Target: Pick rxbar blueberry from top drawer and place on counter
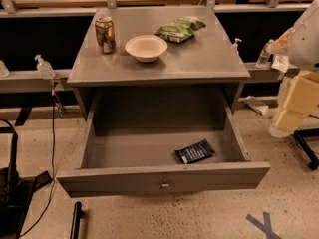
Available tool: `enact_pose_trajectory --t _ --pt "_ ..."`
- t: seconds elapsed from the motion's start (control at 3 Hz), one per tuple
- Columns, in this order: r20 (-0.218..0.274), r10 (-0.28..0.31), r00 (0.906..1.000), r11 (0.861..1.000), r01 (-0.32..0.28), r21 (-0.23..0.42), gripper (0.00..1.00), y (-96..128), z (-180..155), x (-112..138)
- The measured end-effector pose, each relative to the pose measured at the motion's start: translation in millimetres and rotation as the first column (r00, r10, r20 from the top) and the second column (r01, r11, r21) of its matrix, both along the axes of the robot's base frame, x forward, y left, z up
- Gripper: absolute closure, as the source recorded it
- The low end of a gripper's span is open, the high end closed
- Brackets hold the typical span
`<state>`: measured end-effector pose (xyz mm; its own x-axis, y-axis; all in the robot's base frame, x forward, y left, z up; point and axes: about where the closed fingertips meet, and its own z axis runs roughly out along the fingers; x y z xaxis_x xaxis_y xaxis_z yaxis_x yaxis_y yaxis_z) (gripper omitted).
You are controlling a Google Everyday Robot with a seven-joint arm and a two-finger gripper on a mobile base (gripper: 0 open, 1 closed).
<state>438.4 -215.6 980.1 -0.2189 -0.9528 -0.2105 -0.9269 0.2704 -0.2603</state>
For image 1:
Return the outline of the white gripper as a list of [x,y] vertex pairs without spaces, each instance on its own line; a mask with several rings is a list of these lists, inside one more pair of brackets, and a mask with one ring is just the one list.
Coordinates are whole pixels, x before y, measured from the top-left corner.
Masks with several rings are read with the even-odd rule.
[[[274,40],[267,51],[273,55],[287,56],[293,28]],[[287,137],[300,128],[304,116],[308,116],[319,105],[319,74],[307,71],[294,77],[284,103],[285,111],[276,111],[269,133],[278,138]]]

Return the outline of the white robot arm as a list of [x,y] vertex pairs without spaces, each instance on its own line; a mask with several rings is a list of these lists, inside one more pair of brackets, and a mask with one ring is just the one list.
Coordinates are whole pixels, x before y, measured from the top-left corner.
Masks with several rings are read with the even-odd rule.
[[293,79],[285,78],[281,83],[278,110],[269,129],[272,136],[286,137],[319,105],[319,0],[314,0],[267,51],[287,56],[300,70]]

